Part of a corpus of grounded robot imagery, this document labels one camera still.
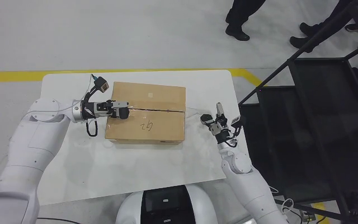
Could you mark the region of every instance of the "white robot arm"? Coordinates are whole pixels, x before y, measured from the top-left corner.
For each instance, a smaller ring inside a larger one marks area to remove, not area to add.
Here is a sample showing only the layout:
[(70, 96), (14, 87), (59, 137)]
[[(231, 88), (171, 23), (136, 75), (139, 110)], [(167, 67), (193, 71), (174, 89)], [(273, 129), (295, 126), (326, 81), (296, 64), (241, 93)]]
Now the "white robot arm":
[(88, 102), (97, 91), (108, 89), (102, 77), (81, 101), (61, 104), (38, 99), (21, 120), (10, 141), (8, 163), (0, 176), (0, 220), (6, 224), (33, 224), (39, 214), (37, 187), (46, 167), (57, 155), (70, 122), (85, 122), (101, 116), (126, 119), (127, 102)]
[(235, 132), (230, 134), (227, 118), (221, 103), (217, 103), (216, 119), (209, 114), (201, 116), (201, 123), (218, 142), (222, 156), (222, 169), (237, 199), (258, 224), (287, 224), (285, 216), (278, 210), (271, 189), (260, 172), (256, 170), (246, 152), (238, 147), (236, 137), (241, 129), (240, 116), (233, 119), (231, 126)]

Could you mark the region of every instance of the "cardboard box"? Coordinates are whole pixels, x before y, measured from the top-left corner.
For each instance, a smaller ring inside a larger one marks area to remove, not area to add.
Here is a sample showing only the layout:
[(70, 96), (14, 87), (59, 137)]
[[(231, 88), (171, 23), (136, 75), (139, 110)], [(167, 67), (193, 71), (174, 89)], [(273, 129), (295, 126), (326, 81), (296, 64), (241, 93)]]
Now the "cardboard box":
[(129, 117), (108, 118), (106, 139), (132, 144), (184, 141), (184, 87), (115, 82), (112, 100), (129, 102)]

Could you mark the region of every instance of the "yellow floor line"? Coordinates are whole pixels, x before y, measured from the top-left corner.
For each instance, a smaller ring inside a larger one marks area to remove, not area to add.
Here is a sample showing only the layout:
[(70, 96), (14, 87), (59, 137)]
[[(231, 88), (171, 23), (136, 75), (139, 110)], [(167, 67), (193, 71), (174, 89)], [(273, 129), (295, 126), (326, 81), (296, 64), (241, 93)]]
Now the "yellow floor line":
[(197, 71), (197, 70), (228, 70), (233, 77), (243, 77), (251, 84), (258, 86), (261, 80), (243, 68), (229, 69), (101, 69), (101, 70), (66, 70), (66, 71), (11, 71), (0, 72), (0, 82), (42, 81), (47, 74), (60, 73), (104, 73), (104, 72), (152, 72), (152, 71)]
[[(323, 202), (314, 203), (314, 204), (311, 204), (311, 206), (312, 206), (313, 208), (316, 208), (316, 209), (326, 210), (326, 208), (325, 208)], [(316, 217), (317, 217), (317, 222), (323, 218), (323, 216), (320, 216), (320, 215), (316, 215)], [(322, 222), (320, 222), (319, 224), (329, 224), (329, 219), (328, 219), (328, 218), (325, 218), (325, 219), (324, 219)]]

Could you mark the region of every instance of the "white table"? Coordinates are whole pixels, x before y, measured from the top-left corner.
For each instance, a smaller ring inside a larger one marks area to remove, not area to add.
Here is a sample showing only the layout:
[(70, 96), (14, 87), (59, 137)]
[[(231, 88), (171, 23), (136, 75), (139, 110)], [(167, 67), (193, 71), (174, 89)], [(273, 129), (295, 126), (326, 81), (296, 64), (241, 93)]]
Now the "white table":
[[(50, 74), (44, 77), (41, 97), (65, 102), (80, 99), (90, 74)], [(91, 101), (111, 98), (114, 81), (186, 87), (186, 106), (210, 110), (216, 103), (225, 115), (239, 115), (232, 77), (228, 71), (173, 71), (96, 73), (110, 89)], [(174, 185), (223, 179), (215, 138), (199, 122), (199, 115), (186, 119), (184, 143), (178, 146), (112, 144), (104, 139), (106, 118), (98, 120), (98, 136), (91, 138), (84, 124), (71, 124), (61, 150), (45, 170), (39, 185), (41, 205)], [(247, 150), (243, 132), (239, 145)]]

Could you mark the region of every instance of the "gray floor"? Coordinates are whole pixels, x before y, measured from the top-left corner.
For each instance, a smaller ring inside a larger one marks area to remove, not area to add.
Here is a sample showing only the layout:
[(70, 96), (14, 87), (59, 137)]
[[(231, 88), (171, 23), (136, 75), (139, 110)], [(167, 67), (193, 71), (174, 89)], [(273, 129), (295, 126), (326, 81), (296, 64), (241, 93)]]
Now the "gray floor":
[[(337, 2), (267, 1), (243, 27), (251, 40), (238, 42), (224, 33), (232, 0), (2, 0), (0, 70), (256, 68), (250, 71), (264, 79), (296, 51), (288, 40), (302, 36), (298, 25), (322, 21)], [(356, 34), (342, 30), (302, 57), (341, 57), (356, 48), (357, 40)], [(357, 60), (351, 63), (356, 66)], [(253, 88), (243, 78), (233, 80), (238, 100)], [(284, 70), (269, 84), (291, 83)], [(41, 82), (0, 83), (0, 103), (5, 108), (0, 117), (0, 170), (9, 139), (22, 114), (40, 96), (40, 88)], [(247, 215), (225, 181), (200, 185), (210, 195), (220, 223), (235, 223)], [(113, 223), (124, 198), (115, 195), (43, 206), (40, 216)], [(326, 207), (337, 209), (334, 202)], [(290, 223), (299, 223), (289, 217)]]

